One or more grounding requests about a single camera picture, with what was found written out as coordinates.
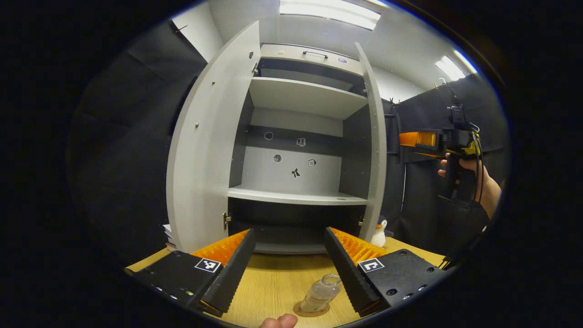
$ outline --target white cabinet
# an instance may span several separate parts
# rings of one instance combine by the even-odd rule
[[[324,252],[328,225],[370,240],[387,146],[372,69],[355,47],[359,61],[260,49],[255,22],[221,49],[189,92],[171,143],[167,203],[178,249],[250,227],[256,251],[267,253]]]

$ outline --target door hinge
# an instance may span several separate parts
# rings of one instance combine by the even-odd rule
[[[231,217],[227,216],[227,212],[223,213],[223,229],[227,230],[227,223],[231,222]]]

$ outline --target human hand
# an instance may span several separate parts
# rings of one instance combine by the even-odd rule
[[[296,323],[297,316],[286,313],[277,320],[272,317],[265,319],[259,328],[293,328]]]
[[[445,158],[449,158],[449,153],[445,154]],[[470,160],[470,159],[459,159],[459,165],[467,170],[472,170],[474,171],[474,176],[476,174],[476,161],[475,160]],[[447,167],[447,160],[446,159],[442,159],[441,160],[441,166],[443,167]],[[480,191],[482,190],[482,161],[479,161],[478,164],[478,176],[477,176],[477,193],[474,197],[475,201],[479,201],[480,200]],[[437,174],[439,174],[442,177],[445,177],[445,170],[439,170],[437,171]],[[489,183],[490,181],[490,176],[488,175],[488,170],[486,170],[486,167],[484,166],[484,184]]]

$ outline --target plastic bottle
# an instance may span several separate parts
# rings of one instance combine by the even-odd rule
[[[300,304],[303,312],[314,313],[322,311],[340,293],[341,280],[335,274],[327,274],[313,283]]]

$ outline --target hand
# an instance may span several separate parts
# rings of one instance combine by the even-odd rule
[[[449,153],[445,154],[445,158],[449,158]],[[475,160],[467,160],[467,159],[460,159],[459,160],[459,165],[464,168],[464,169],[468,169],[468,170],[472,170],[474,171],[474,174],[476,172],[476,161]],[[441,166],[445,166],[447,167],[447,160],[443,159],[441,160]],[[478,164],[478,177],[477,177],[477,193],[476,196],[474,197],[475,201],[480,200],[480,191],[483,190],[483,195],[482,195],[482,199],[480,200],[480,205],[482,205],[482,207],[484,208],[484,210],[486,211],[486,213],[488,214],[488,218],[492,219],[492,216],[494,215],[494,212],[496,210],[496,207],[498,206],[498,202],[500,200],[500,195],[502,193],[502,189],[500,189],[500,186],[496,183],[496,181],[494,181],[494,179],[492,179],[489,175],[488,175],[488,170],[486,170],[486,167],[484,166],[484,188],[482,188],[482,161],[479,161]],[[442,177],[445,177],[445,170],[439,170],[437,171],[437,174],[439,174]]]
[[[445,154],[445,158],[449,158],[449,153]],[[459,159],[459,165],[467,170],[472,170],[474,171],[474,175],[476,174],[476,161],[473,159]],[[447,160],[446,159],[442,159],[441,160],[441,166],[443,167],[447,167]],[[478,171],[480,172],[480,174],[478,174],[477,177],[477,192],[476,195],[474,197],[475,201],[478,201],[480,199],[480,190],[482,190],[482,161],[479,161],[478,164]],[[439,174],[442,177],[445,177],[445,170],[439,170],[437,171],[437,174]],[[487,183],[490,179],[490,176],[488,175],[488,170],[486,170],[486,167],[484,167],[484,183]]]
[[[259,328],[293,328],[296,323],[297,316],[286,313],[277,320],[271,317],[265,319]]]

